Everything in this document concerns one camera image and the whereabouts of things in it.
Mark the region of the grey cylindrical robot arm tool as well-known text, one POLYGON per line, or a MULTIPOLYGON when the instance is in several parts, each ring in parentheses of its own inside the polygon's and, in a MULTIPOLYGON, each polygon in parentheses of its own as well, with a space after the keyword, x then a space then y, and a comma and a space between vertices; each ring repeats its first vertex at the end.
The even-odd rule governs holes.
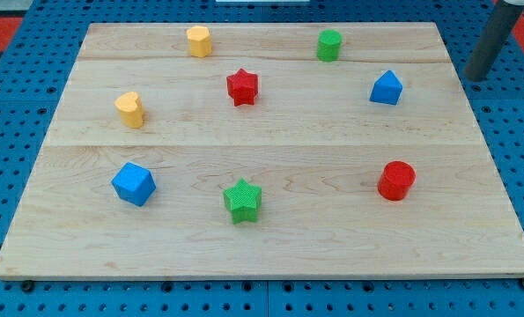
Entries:
POLYGON ((524 0, 498 0, 463 70, 466 79, 486 79, 498 54, 524 12, 524 0))

